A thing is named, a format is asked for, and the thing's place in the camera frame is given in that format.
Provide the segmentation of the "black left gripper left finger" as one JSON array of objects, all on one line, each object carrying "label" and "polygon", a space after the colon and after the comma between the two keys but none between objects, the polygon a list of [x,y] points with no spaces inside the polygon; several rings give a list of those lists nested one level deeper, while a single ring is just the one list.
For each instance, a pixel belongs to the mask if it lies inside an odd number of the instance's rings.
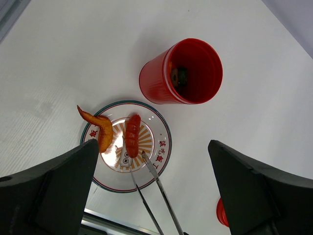
[{"label": "black left gripper left finger", "polygon": [[2,235],[76,235],[97,164],[92,139],[0,179]]}]

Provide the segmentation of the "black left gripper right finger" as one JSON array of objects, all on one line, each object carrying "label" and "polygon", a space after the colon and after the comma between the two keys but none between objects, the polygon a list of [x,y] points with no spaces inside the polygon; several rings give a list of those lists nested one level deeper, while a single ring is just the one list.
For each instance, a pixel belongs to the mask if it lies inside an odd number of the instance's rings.
[{"label": "black left gripper right finger", "polygon": [[313,181],[211,140],[208,152],[233,235],[311,235]]}]

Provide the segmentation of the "red grilled sausage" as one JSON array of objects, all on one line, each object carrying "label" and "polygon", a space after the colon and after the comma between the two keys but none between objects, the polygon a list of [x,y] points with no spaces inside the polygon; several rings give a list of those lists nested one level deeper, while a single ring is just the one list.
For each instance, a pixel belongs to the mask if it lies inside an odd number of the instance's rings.
[{"label": "red grilled sausage", "polygon": [[141,117],[138,114],[132,115],[126,125],[125,148],[131,158],[136,158],[139,152],[139,130]]}]

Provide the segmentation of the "black seaweed sushi roll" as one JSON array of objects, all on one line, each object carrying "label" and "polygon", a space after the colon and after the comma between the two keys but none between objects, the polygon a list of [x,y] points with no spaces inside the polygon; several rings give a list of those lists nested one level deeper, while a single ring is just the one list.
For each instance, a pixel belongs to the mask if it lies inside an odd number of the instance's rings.
[{"label": "black seaweed sushi roll", "polygon": [[172,69],[171,82],[175,88],[187,86],[187,78],[188,78],[187,68],[179,67]]}]

